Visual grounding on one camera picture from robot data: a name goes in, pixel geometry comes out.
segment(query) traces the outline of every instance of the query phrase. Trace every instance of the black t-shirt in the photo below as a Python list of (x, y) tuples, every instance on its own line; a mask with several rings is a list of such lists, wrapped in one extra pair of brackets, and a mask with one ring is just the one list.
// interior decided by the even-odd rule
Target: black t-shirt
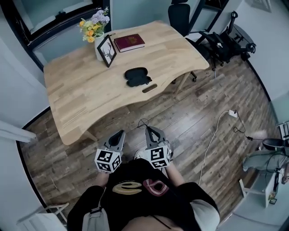
[[(87, 189), (68, 215), (68, 231), (81, 231), (84, 215), (98, 207), (103, 192), (99, 186)], [(110, 231), (121, 231), (135, 217), (149, 215), (167, 217), (185, 231), (199, 231), (190, 205), (195, 199), (217, 209), (213, 199), (196, 183), (176, 188), (160, 170), (137, 159), (121, 165), (109, 176), (100, 205), (107, 212)]]

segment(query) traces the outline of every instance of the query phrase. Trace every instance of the table leg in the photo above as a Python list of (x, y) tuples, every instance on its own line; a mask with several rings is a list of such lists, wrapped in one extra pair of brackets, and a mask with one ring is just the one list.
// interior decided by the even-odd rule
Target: table leg
[(178, 87), (177, 87), (175, 93), (173, 94), (174, 96), (176, 96), (177, 93), (180, 91), (180, 89), (181, 89), (182, 86), (184, 85), (186, 79), (189, 77), (190, 73), (191, 73), (191, 72), (187, 72), (187, 73), (183, 74), (183, 76), (182, 76), (182, 80), (181, 80), (180, 84), (178, 85)]
[(95, 142), (98, 141), (98, 139), (94, 135), (92, 135), (89, 131), (85, 131), (85, 133), (83, 135), (86, 136), (87, 138), (92, 139)]

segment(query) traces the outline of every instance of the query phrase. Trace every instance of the office chair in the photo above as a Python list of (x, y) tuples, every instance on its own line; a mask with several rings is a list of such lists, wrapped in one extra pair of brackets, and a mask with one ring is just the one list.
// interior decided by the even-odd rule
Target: office chair
[(241, 48), (237, 41), (229, 36), (229, 34), (232, 32), (234, 21), (237, 17), (237, 12), (233, 11), (231, 13), (231, 22), (229, 27), (227, 27), (227, 29), (220, 35), (215, 32), (212, 34), (199, 32), (202, 37), (196, 42), (196, 44), (200, 44), (204, 39), (207, 39), (211, 47), (211, 50), (209, 50), (210, 54), (213, 56), (214, 60), (219, 60), (221, 62), (221, 66), (224, 65), (224, 62), (228, 63), (230, 59), (236, 55), (241, 55), (242, 59), (245, 61), (250, 57), (248, 52), (255, 53), (256, 51), (255, 43), (248, 43), (246, 48)]
[[(189, 33), (189, 19), (191, 7), (188, 4), (183, 4), (187, 0), (172, 0), (172, 5), (168, 8), (168, 17), (171, 27), (178, 31), (182, 36), (186, 36)], [(208, 49), (202, 44), (196, 44), (192, 40), (186, 38), (188, 42), (197, 49), (197, 51), (208, 60), (211, 55)], [(191, 72), (194, 76), (193, 82), (196, 81), (197, 76), (194, 72)]]

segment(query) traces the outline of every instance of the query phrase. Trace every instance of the white cable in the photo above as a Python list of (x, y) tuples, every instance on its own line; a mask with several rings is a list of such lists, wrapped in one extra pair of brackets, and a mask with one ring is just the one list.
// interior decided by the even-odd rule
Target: white cable
[(210, 143), (209, 143), (209, 145), (208, 145), (208, 147), (207, 147), (207, 150), (206, 150), (206, 152), (205, 152), (205, 156), (204, 156), (204, 160), (203, 160), (202, 168), (200, 169), (200, 180), (201, 180), (201, 178), (202, 178), (202, 172), (203, 172), (203, 167), (204, 167), (204, 163), (205, 163), (205, 159), (206, 159), (207, 151), (208, 151), (208, 149), (209, 149), (209, 146), (211, 145), (211, 142), (212, 142), (214, 136), (215, 136), (216, 133), (217, 133), (218, 125), (219, 125), (219, 120), (220, 120), (221, 116), (222, 116), (224, 113), (226, 113), (226, 112), (229, 113), (228, 111), (224, 111), (224, 112), (219, 116), (216, 131), (215, 131), (215, 133), (214, 133), (214, 135), (213, 135), (213, 137), (212, 137), (212, 139), (211, 139), (211, 141), (210, 141)]

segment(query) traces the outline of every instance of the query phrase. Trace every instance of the gray pants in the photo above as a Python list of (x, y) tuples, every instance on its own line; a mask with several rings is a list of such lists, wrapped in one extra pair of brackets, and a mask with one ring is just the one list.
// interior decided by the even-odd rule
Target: gray pants
[(248, 154), (243, 159), (243, 170), (256, 168), (258, 170), (274, 171), (276, 168), (282, 168), (289, 163), (289, 157), (281, 151), (260, 150)]

